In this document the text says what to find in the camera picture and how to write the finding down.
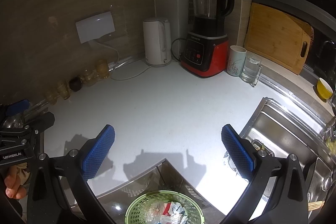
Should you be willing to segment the person's left hand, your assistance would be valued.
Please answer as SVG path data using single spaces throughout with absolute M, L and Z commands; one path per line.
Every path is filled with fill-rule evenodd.
M 9 168 L 4 180 L 8 198 L 21 200 L 27 195 L 27 190 L 23 185 L 29 176 L 26 162 Z

